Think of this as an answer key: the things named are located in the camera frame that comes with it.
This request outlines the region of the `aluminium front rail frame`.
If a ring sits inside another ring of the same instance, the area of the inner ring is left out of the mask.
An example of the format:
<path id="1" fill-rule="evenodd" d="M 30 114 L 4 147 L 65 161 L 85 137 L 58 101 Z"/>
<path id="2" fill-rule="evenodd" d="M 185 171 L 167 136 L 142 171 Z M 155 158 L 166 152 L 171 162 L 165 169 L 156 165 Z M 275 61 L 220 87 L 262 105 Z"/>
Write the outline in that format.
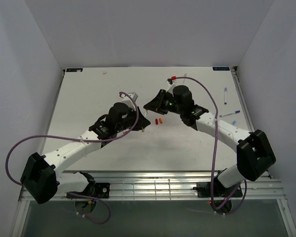
<path id="1" fill-rule="evenodd" d="M 98 183 L 109 183 L 109 201 L 197 200 L 194 187 L 209 182 L 210 172 L 92 172 Z M 245 199 L 285 199 L 279 179 L 264 173 L 256 181 L 241 185 Z"/>

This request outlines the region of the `left blue table sticker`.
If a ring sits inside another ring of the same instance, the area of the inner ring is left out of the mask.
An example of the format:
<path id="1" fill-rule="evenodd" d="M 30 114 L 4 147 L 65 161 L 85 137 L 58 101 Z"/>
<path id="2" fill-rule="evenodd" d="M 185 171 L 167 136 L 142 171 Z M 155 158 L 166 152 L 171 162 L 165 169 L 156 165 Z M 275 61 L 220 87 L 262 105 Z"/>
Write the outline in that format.
<path id="1" fill-rule="evenodd" d="M 76 72 L 82 72 L 83 68 L 67 68 L 66 73 L 76 73 Z"/>

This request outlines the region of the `purple capped white marker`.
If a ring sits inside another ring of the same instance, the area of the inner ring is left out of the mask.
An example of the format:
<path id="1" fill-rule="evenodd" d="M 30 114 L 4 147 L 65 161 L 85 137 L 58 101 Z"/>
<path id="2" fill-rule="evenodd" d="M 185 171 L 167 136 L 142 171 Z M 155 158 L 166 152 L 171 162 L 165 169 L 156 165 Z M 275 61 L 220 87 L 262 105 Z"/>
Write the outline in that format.
<path id="1" fill-rule="evenodd" d="M 227 87 L 224 88 L 223 103 L 227 105 Z"/>

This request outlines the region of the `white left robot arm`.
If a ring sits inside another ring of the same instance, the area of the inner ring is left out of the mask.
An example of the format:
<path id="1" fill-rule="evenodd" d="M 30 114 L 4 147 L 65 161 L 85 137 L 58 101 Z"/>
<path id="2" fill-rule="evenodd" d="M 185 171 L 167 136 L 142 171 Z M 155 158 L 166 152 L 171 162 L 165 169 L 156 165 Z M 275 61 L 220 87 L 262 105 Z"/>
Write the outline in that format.
<path id="1" fill-rule="evenodd" d="M 21 176 L 21 183 L 38 204 L 46 203 L 60 193 L 65 193 L 68 198 L 75 195 L 99 198 L 96 181 L 90 174 L 82 171 L 69 174 L 64 171 L 81 158 L 109 144 L 118 133 L 140 131 L 149 125 L 150 121 L 139 109 L 117 102 L 77 141 L 44 155 L 32 154 Z"/>

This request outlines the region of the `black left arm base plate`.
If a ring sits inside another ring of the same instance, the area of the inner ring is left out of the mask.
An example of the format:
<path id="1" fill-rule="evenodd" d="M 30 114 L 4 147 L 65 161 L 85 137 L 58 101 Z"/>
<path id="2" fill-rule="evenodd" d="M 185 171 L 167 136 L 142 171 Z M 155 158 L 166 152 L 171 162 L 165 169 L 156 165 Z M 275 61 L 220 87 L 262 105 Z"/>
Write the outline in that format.
<path id="1" fill-rule="evenodd" d="M 110 197 L 110 183 L 95 183 L 91 186 L 88 196 L 95 198 L 109 198 Z"/>

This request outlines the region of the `blue table sticker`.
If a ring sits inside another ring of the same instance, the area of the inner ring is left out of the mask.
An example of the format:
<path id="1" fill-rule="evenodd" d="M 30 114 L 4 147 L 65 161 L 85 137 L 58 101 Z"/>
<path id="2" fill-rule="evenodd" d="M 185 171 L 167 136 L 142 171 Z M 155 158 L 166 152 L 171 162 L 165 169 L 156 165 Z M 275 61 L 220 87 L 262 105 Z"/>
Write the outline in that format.
<path id="1" fill-rule="evenodd" d="M 83 68 L 67 68 L 66 73 L 76 73 L 76 72 L 82 72 Z"/>
<path id="2" fill-rule="evenodd" d="M 214 71 L 230 71 L 229 67 L 212 67 Z"/>

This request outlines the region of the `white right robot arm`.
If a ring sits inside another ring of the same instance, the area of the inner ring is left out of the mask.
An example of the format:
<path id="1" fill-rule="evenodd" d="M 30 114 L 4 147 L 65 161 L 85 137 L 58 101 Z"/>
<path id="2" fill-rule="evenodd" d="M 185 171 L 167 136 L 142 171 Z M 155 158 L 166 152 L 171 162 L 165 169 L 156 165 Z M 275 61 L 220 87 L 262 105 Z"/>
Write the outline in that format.
<path id="1" fill-rule="evenodd" d="M 144 109 L 161 115 L 176 113 L 185 125 L 217 138 L 235 151 L 236 164 L 214 177 L 213 190 L 219 196 L 225 196 L 233 185 L 244 180 L 257 180 L 276 162 L 263 131 L 247 131 L 215 119 L 208 109 L 195 104 L 185 85 L 175 86 L 172 92 L 160 90 Z"/>

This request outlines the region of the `right blue table sticker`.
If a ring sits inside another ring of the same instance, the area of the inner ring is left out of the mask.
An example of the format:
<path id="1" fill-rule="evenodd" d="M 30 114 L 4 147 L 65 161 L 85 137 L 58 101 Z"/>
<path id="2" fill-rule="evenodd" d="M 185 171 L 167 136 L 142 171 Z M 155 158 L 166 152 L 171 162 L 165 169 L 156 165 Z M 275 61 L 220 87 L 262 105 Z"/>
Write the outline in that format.
<path id="1" fill-rule="evenodd" d="M 214 71 L 230 71 L 229 67 L 212 67 Z"/>

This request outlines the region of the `thin purple tipped pen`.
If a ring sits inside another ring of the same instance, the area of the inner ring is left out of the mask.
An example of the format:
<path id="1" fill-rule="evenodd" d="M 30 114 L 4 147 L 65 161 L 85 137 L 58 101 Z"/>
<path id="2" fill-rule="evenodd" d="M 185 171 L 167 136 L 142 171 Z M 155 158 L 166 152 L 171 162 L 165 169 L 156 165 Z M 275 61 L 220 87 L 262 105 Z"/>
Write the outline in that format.
<path id="1" fill-rule="evenodd" d="M 237 111 L 234 111 L 234 112 L 231 112 L 231 113 L 228 113 L 228 114 L 220 115 L 219 117 L 220 117 L 220 118 L 224 118 L 224 117 L 227 117 L 227 116 L 231 116 L 231 115 L 239 114 L 240 112 L 241 112 L 240 110 L 237 110 Z"/>

